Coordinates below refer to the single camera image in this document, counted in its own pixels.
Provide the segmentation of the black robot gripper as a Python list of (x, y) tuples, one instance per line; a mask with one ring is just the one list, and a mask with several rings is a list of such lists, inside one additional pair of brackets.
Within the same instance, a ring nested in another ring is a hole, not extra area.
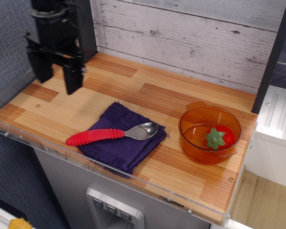
[(67, 95), (82, 87), (85, 64), (83, 51), (77, 47), (76, 7), (32, 7), (36, 32), (27, 32), (25, 38), (31, 51), (29, 61), (37, 79), (44, 83), (52, 78), (52, 60), (63, 65)]

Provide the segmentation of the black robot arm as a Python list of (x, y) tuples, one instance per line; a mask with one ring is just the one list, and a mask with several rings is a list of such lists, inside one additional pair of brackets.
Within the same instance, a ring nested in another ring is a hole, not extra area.
[(36, 32), (27, 32), (26, 52), (37, 79), (53, 77), (52, 65), (63, 68), (68, 95), (82, 86), (84, 52), (77, 44), (78, 30), (86, 23), (84, 8), (72, 0), (33, 0), (30, 15)]

